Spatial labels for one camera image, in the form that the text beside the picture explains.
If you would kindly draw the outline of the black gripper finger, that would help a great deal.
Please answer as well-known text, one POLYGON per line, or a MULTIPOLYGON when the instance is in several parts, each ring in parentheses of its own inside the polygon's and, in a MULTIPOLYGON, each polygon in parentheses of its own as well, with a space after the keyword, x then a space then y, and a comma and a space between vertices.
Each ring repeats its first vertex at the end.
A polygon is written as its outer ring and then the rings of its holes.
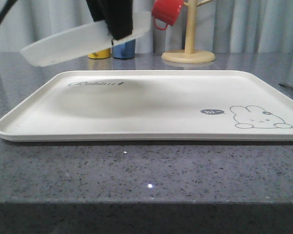
POLYGON ((132 0, 86 0, 94 22, 104 20, 116 40, 132 34, 132 0))

